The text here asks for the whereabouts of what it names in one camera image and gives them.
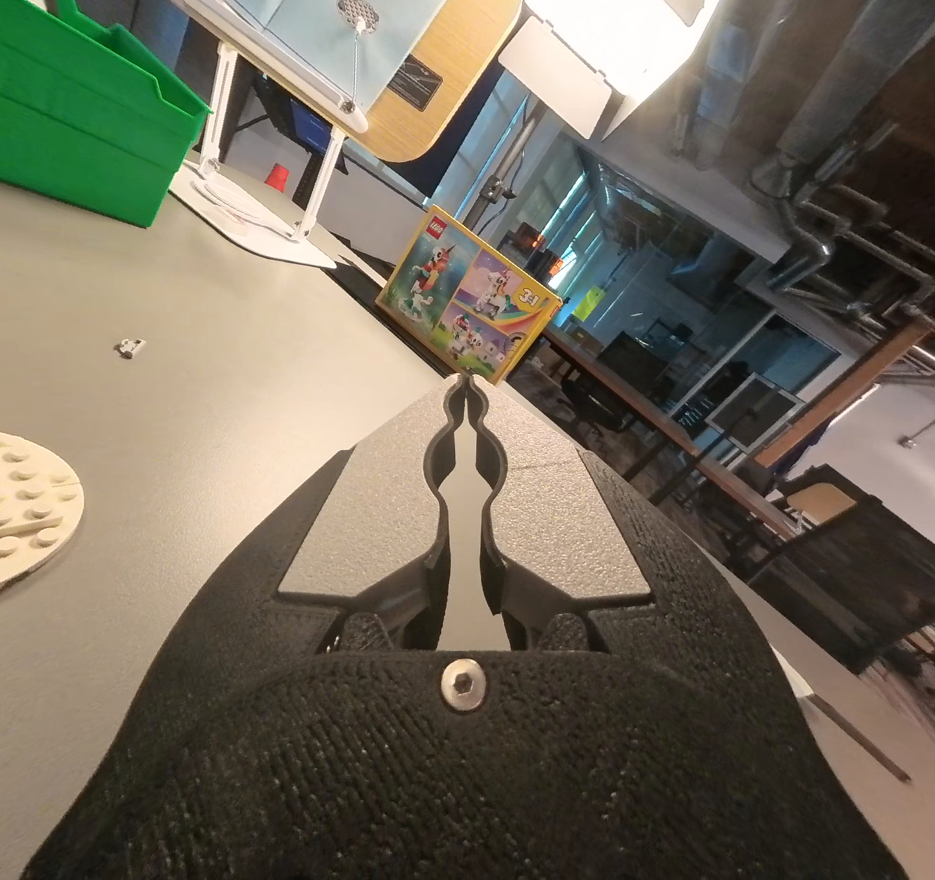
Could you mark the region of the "green plastic bin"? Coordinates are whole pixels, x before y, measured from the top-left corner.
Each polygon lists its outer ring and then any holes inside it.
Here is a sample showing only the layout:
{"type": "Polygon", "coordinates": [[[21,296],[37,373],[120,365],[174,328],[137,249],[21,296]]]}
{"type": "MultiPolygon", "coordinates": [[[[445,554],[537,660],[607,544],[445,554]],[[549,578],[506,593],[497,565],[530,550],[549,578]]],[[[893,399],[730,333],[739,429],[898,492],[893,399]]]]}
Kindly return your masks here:
{"type": "Polygon", "coordinates": [[[1,178],[149,228],[208,105],[122,25],[75,0],[1,0],[1,178]]]}

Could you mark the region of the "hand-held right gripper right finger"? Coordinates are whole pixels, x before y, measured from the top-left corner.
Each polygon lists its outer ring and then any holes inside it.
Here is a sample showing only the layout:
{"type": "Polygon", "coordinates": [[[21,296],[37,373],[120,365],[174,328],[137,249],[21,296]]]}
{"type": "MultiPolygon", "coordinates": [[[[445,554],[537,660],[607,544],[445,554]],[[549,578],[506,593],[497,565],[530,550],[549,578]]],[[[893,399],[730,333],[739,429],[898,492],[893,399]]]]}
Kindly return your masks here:
{"type": "Polygon", "coordinates": [[[581,450],[500,388],[467,379],[476,468],[490,489],[481,573],[494,614],[648,605],[651,588],[581,450]]]}

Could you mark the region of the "open light blue instruction booklet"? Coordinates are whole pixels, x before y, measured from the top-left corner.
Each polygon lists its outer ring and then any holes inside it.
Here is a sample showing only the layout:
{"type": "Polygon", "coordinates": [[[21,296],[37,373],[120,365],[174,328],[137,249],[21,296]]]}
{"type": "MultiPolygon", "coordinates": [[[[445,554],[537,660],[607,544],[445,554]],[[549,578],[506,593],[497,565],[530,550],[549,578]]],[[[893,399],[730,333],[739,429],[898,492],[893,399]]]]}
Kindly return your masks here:
{"type": "Polygon", "coordinates": [[[348,115],[366,116],[448,0],[186,0],[348,115]]]}

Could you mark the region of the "white toy brick plate assembly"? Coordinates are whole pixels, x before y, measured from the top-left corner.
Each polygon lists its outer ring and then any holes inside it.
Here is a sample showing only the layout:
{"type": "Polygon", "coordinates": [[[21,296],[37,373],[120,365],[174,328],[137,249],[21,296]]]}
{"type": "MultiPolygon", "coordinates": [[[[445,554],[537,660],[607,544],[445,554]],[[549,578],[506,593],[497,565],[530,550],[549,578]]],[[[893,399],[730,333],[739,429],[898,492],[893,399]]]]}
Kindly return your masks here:
{"type": "Polygon", "coordinates": [[[1,434],[1,588],[33,574],[75,534],[85,507],[75,471],[17,435],[1,434]]]}

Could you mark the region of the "black mesh office chair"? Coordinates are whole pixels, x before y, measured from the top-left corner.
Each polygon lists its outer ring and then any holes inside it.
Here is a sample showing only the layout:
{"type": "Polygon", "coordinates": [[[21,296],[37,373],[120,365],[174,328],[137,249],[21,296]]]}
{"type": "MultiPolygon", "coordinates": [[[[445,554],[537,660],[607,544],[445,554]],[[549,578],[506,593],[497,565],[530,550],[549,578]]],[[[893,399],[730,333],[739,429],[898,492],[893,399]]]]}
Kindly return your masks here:
{"type": "Polygon", "coordinates": [[[848,505],[756,564],[746,584],[859,674],[934,620],[934,545],[828,465],[780,485],[785,501],[830,486],[848,505]]]}

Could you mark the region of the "wooden book stand white frame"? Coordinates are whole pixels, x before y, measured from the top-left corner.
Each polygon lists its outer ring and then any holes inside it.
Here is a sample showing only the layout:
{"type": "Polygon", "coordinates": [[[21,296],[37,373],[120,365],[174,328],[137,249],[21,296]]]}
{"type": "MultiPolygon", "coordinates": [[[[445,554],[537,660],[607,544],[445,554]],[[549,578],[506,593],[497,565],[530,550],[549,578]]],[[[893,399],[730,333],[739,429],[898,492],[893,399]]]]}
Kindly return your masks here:
{"type": "Polygon", "coordinates": [[[408,162],[437,141],[517,22],[523,0],[448,0],[366,116],[348,115],[292,73],[256,37],[223,28],[207,10],[170,0],[219,41],[210,114],[197,162],[183,162],[171,193],[231,243],[254,255],[333,269],[336,240],[316,231],[318,211],[346,139],[380,160],[408,162]],[[221,146],[240,58],[329,125],[328,144],[300,221],[280,219],[221,174],[221,146]]]}

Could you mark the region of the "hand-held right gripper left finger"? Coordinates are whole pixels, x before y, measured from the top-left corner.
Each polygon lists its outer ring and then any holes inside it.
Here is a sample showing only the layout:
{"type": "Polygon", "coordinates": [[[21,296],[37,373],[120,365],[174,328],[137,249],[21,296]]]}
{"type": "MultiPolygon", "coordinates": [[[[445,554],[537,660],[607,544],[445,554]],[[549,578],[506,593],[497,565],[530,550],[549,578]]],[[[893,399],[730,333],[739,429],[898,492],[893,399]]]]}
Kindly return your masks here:
{"type": "Polygon", "coordinates": [[[440,385],[357,442],[279,593],[380,617],[403,647],[438,645],[450,582],[449,512],[467,378],[440,385]]]}

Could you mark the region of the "yellow toy set box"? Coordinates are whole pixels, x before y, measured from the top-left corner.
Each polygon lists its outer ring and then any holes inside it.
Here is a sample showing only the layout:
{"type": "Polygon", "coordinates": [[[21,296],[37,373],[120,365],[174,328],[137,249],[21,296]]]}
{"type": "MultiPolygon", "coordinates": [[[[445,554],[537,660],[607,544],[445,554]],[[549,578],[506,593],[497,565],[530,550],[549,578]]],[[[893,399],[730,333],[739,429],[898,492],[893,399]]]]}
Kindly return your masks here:
{"type": "Polygon", "coordinates": [[[438,206],[431,206],[377,308],[454,372],[502,381],[562,302],[438,206]]]}

